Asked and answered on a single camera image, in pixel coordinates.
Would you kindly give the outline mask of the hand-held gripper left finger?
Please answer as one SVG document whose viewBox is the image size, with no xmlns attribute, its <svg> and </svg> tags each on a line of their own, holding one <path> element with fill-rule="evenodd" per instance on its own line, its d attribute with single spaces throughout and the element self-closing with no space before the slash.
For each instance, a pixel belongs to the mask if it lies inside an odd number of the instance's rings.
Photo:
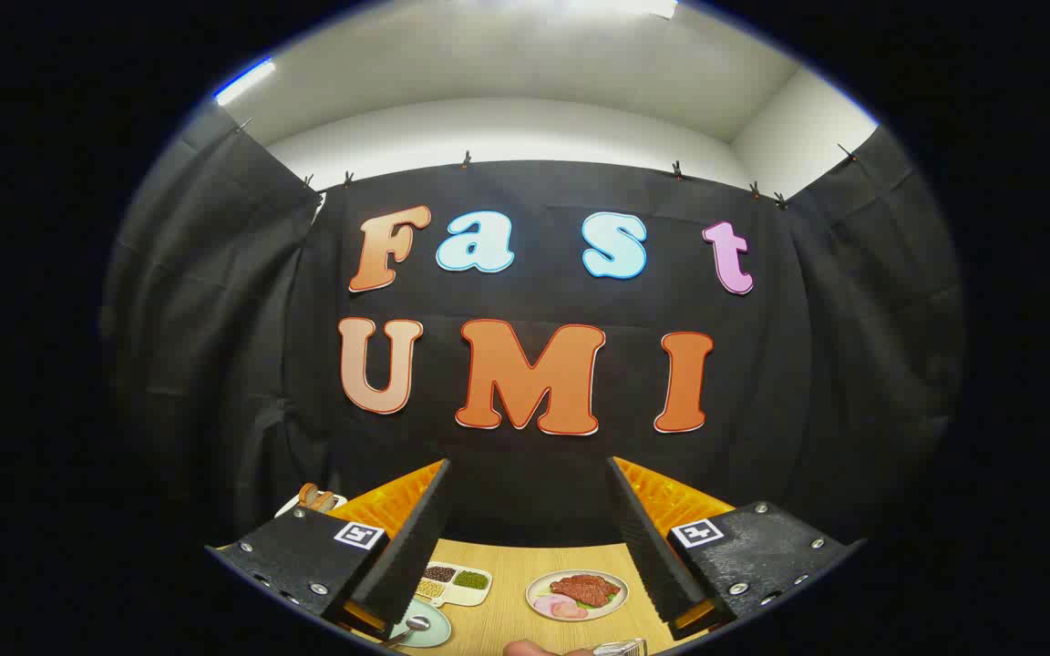
<svg viewBox="0 0 1050 656">
<path fill-rule="evenodd" d="M 448 522 L 450 470 L 441 458 L 343 504 L 308 483 L 275 519 L 207 553 L 297 613 L 386 639 Z"/>
</svg>

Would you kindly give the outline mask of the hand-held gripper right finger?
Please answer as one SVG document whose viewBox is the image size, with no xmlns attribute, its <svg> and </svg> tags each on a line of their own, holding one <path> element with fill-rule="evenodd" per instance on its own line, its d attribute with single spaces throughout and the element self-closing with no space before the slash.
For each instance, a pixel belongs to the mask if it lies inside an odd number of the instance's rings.
<svg viewBox="0 0 1050 656">
<path fill-rule="evenodd" d="M 766 613 L 864 545 L 774 502 L 735 507 L 617 456 L 607 460 L 607 490 L 646 593 L 676 640 Z"/>
</svg>

